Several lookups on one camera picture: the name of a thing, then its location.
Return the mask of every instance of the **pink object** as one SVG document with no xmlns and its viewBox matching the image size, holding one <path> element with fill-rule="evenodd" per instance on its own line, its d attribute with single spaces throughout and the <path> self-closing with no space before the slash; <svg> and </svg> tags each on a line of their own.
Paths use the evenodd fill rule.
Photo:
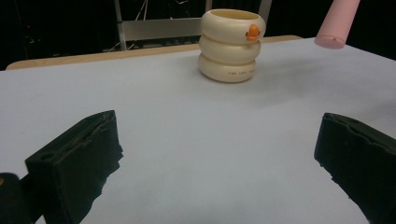
<svg viewBox="0 0 396 224">
<path fill-rule="evenodd" d="M 341 49 L 361 0 L 334 0 L 318 32 L 315 43 L 326 49 Z"/>
</svg>

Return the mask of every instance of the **stacked rubber ring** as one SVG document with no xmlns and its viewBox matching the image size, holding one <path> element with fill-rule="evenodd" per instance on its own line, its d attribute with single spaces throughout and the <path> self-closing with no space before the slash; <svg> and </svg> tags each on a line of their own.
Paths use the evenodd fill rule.
<svg viewBox="0 0 396 224">
<path fill-rule="evenodd" d="M 261 50 L 259 39 L 265 32 L 262 17 L 235 9 L 213 9 L 202 17 L 201 27 L 198 67 L 202 73 L 224 82 L 253 76 Z"/>
</svg>

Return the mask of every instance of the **cable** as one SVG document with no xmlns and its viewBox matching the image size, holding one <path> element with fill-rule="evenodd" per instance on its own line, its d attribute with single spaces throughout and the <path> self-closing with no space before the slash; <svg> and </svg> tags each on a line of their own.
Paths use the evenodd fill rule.
<svg viewBox="0 0 396 224">
<path fill-rule="evenodd" d="M 145 6 L 146 2 L 147 2 L 147 0 L 145 0 L 145 1 L 143 2 L 142 7 L 141 7 L 140 10 L 139 10 L 139 13 L 137 13 L 136 18 L 134 19 L 135 21 L 137 21 L 137 20 L 139 19 L 140 13 L 142 13 L 143 7 Z"/>
<path fill-rule="evenodd" d="M 146 2 L 146 8 L 145 8 L 145 16 L 143 17 L 143 21 L 146 20 L 146 15 L 147 15 L 147 13 L 148 13 L 149 0 L 146 0 L 145 2 Z"/>
<path fill-rule="evenodd" d="M 144 7 L 144 6 L 146 6 L 146 8 L 145 8 L 145 13 L 144 13 L 143 21 L 146 20 L 146 14 L 147 14 L 147 11 L 148 11 L 148 3 L 149 3 L 149 0 L 144 0 L 144 1 L 143 1 L 142 7 L 139 9 L 139 12 L 137 13 L 136 18 L 134 18 L 135 21 L 137 21 L 137 20 L 139 19 L 139 16 L 140 16 L 140 14 L 141 14 L 142 11 L 143 11 L 143 7 Z M 136 40 L 134 41 L 134 43 L 133 43 L 127 50 L 130 50 L 131 48 L 133 48 L 135 43 L 136 43 Z M 111 49 L 108 50 L 107 52 L 112 51 L 112 50 L 115 49 L 119 44 L 120 44 L 120 42 L 117 43 L 113 48 L 111 48 Z"/>
<path fill-rule="evenodd" d="M 182 5 L 182 4 L 188 3 L 189 0 L 186 0 L 186 1 L 183 1 L 183 2 L 179 2 L 179 1 L 175 0 L 175 2 L 178 3 L 179 5 Z"/>
</svg>

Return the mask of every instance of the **table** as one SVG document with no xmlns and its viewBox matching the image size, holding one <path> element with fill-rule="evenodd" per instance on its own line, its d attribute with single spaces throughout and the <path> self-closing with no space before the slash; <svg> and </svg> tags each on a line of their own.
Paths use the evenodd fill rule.
<svg viewBox="0 0 396 224">
<path fill-rule="evenodd" d="M 82 223 L 368 223 L 314 149 L 325 112 L 396 136 L 396 63 L 313 41 L 262 44 L 238 84 L 199 50 L 1 72 L 0 171 L 114 109 L 124 158 Z"/>
</svg>

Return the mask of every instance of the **wooden table edge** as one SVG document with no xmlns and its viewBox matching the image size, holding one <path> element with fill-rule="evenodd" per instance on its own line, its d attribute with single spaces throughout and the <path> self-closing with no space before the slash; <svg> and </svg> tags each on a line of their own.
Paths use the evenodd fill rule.
<svg viewBox="0 0 396 224">
<path fill-rule="evenodd" d="M 301 39 L 297 35 L 279 35 L 279 36 L 267 36 L 261 39 L 262 43 L 272 43 L 288 40 Z M 11 63 L 6 70 L 22 69 L 22 68 L 32 68 L 32 67 L 42 67 L 60 64 L 70 64 L 70 63 L 89 63 L 89 62 L 99 62 L 104 60 L 113 59 L 123 59 L 123 58 L 133 58 L 140 56 L 149 56 L 156 54 L 174 53 L 188 50 L 199 49 L 198 44 L 190 45 L 178 45 L 171 47 L 161 47 L 152 49 L 134 49 L 125 51 L 114 51 L 105 53 L 95 53 L 95 54 L 85 54 L 76 56 L 66 56 L 59 58 L 45 58 L 45 59 L 33 59 L 24 60 L 15 63 Z"/>
</svg>

